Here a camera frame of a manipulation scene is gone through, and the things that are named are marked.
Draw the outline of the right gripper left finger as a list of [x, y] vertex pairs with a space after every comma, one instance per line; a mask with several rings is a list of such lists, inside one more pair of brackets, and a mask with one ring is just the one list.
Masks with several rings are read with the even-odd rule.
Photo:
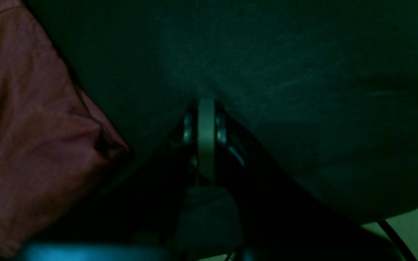
[[173, 236], [188, 190], [215, 185], [215, 102], [192, 102], [176, 128], [124, 181], [52, 232], [25, 244], [20, 261], [174, 261]]

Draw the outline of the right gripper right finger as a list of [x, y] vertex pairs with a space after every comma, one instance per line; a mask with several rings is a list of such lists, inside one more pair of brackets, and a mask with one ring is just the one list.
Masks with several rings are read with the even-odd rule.
[[215, 102], [217, 185], [242, 226], [235, 261], [400, 261], [392, 242], [320, 202]]

